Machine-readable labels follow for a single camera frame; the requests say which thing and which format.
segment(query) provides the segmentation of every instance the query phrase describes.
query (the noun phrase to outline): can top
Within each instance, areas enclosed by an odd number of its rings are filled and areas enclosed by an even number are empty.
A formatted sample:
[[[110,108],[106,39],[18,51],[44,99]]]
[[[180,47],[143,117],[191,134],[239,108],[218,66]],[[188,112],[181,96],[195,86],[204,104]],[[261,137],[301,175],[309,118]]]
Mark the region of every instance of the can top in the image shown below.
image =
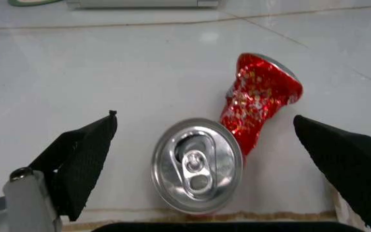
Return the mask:
[[[161,197],[188,214],[226,204],[243,172],[234,136],[220,123],[194,118],[168,129],[154,150],[152,178]]]

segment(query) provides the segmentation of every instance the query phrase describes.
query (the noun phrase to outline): white object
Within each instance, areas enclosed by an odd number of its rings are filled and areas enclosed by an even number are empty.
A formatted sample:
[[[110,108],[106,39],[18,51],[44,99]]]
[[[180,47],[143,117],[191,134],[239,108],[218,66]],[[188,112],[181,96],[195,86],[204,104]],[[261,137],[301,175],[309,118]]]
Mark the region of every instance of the white object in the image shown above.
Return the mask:
[[[216,7],[218,0],[67,0],[70,8]]]

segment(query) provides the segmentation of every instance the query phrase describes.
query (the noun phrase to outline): glitter pattern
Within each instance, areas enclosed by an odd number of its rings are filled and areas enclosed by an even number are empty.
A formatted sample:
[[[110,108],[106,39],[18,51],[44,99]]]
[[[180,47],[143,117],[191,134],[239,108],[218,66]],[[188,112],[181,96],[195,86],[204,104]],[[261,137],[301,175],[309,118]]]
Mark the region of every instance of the glitter pattern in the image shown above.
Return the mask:
[[[244,158],[256,146],[264,122],[282,106],[297,102],[302,92],[301,83],[276,61],[258,54],[240,55],[220,122],[234,134]]]

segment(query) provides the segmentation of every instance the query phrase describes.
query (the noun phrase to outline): aluminum can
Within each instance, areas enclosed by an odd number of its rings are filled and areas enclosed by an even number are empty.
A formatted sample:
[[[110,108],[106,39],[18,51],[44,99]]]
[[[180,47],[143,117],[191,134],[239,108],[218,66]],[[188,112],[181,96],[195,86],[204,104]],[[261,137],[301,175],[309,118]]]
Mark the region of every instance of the aluminum can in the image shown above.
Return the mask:
[[[203,118],[181,121],[158,141],[151,176],[161,198],[191,215],[222,208],[243,172],[243,156],[233,134]]]

